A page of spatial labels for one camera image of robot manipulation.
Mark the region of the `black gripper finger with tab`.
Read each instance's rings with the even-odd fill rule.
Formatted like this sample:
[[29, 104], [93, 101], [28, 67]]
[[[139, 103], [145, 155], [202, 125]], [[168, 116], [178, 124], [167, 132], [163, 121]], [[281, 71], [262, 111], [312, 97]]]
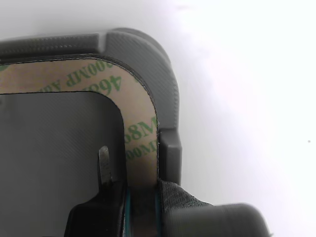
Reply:
[[98, 152], [99, 192], [91, 200], [78, 204], [69, 213], [66, 237], [131, 236], [131, 195], [126, 178], [113, 181], [114, 168], [107, 146]]

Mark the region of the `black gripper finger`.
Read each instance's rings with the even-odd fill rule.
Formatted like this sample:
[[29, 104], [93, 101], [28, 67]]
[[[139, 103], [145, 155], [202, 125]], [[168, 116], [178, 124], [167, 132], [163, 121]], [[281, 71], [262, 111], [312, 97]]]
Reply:
[[176, 183], [158, 181], [158, 236], [269, 237], [262, 214], [244, 203], [211, 205]]

